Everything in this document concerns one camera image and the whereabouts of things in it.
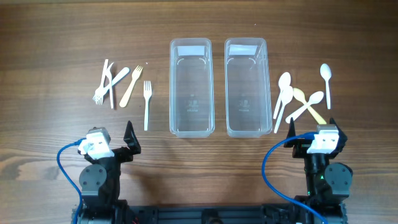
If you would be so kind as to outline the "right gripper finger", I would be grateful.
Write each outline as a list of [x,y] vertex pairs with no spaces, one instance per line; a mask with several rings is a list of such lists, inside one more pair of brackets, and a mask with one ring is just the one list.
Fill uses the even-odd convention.
[[[286,139],[290,139],[295,136],[296,136],[296,133],[295,133],[294,120],[293,120],[293,118],[290,118],[289,130],[288,130]],[[294,147],[295,143],[296,143],[296,139],[292,139],[289,142],[285,142],[284,147]]]
[[340,129],[340,127],[337,125],[336,121],[333,118],[330,118],[329,122],[330,124],[335,125],[340,133],[342,132],[342,130]]

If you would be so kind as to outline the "white spoon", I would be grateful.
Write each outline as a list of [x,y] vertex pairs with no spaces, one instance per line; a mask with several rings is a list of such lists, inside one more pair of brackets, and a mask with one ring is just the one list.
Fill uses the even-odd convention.
[[329,81],[330,81],[332,74],[331,74],[330,67],[326,63],[323,63],[321,65],[320,75],[322,76],[322,78],[325,81],[326,106],[327,106],[327,109],[330,110],[331,109],[331,96],[330,96]]
[[292,101],[293,98],[293,88],[291,86],[288,86],[286,88],[284,88],[284,90],[281,93],[281,109],[279,111],[279,115],[277,117],[277,121],[275,123],[275,128],[274,128],[274,133],[277,133],[280,123],[282,121],[282,117],[283,117],[283,113],[284,113],[284,109],[286,107],[287,104],[289,104]]
[[281,104],[281,95],[282,95],[282,92],[283,92],[283,90],[284,90],[286,87],[288,87],[288,86],[290,85],[290,83],[291,83],[291,76],[290,76],[290,73],[289,73],[289,72],[284,72],[284,73],[280,76],[279,81],[278,81],[278,86],[279,86],[279,89],[280,89],[280,93],[279,93],[279,96],[278,96],[278,98],[277,98],[277,103],[275,104],[274,115],[273,115],[273,118],[274,118],[274,119],[277,118],[277,114],[278,114],[278,112],[279,112],[279,108],[280,108],[280,104]]

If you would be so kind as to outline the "yellow plastic spoon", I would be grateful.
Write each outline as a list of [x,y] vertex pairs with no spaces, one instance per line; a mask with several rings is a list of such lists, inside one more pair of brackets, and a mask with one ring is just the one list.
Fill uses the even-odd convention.
[[[293,88],[293,91],[294,98],[305,105],[307,101],[304,92],[298,88]],[[311,106],[309,106],[307,109],[318,124],[326,124],[326,121]]]

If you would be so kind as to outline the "white spoon crossing yellow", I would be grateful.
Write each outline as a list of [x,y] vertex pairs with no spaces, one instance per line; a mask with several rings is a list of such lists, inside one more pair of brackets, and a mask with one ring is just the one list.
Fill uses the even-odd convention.
[[297,109],[296,111],[294,111],[291,115],[289,115],[285,121],[287,123],[290,123],[290,118],[293,118],[293,120],[296,120],[305,110],[307,110],[307,108],[309,106],[312,106],[313,104],[317,104],[319,102],[321,102],[321,100],[323,99],[324,93],[322,91],[317,91],[315,93],[313,93],[309,100],[307,101],[307,103],[303,106],[301,106],[299,109]]

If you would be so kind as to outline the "white plastic fork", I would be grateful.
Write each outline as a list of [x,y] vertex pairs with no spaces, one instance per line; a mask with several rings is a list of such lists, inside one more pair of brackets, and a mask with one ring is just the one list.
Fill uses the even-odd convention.
[[148,130],[149,124],[149,100],[152,96],[152,85],[151,82],[146,80],[144,82],[144,99],[146,101],[145,105],[145,113],[144,113],[144,130]]

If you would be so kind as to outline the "white fork tines down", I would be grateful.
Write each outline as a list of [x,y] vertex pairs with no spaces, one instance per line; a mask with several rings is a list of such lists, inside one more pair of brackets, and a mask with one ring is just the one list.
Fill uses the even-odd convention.
[[104,90],[104,81],[106,78],[106,70],[108,67],[108,62],[109,60],[106,59],[104,61],[104,65],[103,65],[103,71],[102,71],[102,75],[101,75],[101,82],[99,84],[99,87],[95,90],[95,94],[93,96],[93,100],[97,105],[102,105],[103,104],[103,90]]

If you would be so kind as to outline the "pale blue plastic fork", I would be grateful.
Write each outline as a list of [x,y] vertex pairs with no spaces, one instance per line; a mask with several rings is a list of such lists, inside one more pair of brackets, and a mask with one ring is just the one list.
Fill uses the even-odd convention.
[[95,95],[93,98],[100,98],[104,96],[107,91],[110,89],[111,86],[115,86],[119,81],[121,81],[128,73],[130,72],[130,69],[127,67],[124,67],[112,80],[111,84],[108,84],[106,87],[103,88],[97,88],[95,91]]

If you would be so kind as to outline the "yellow plastic fork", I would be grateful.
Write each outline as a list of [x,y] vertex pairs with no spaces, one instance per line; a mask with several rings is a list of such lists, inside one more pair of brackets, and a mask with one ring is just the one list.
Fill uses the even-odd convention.
[[132,72],[132,74],[131,74],[132,80],[131,80],[126,92],[124,93],[123,97],[121,98],[121,101],[119,102],[120,107],[122,107],[122,108],[126,107],[128,101],[130,99],[131,93],[133,91],[134,85],[135,85],[136,81],[139,79],[139,77],[141,76],[142,70],[143,70],[143,66],[138,65]]

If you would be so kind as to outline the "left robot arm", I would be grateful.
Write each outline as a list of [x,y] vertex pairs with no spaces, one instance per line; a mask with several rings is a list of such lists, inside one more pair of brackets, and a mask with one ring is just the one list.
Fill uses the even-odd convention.
[[90,163],[80,176],[81,202],[73,212],[73,223],[139,223],[126,200],[120,200],[121,164],[141,153],[132,123],[127,122],[124,147],[111,149],[106,128],[92,128],[78,143],[78,153]]

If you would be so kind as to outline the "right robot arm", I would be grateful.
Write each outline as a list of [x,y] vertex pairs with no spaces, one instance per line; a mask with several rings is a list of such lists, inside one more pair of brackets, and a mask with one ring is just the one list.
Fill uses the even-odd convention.
[[331,163],[345,147],[348,137],[333,118],[328,124],[319,124],[313,133],[296,135],[294,122],[284,143],[292,149],[294,159],[303,159],[307,185],[306,195],[297,195],[292,201],[294,223],[343,223],[348,216],[343,203],[350,195],[353,170],[346,164]]

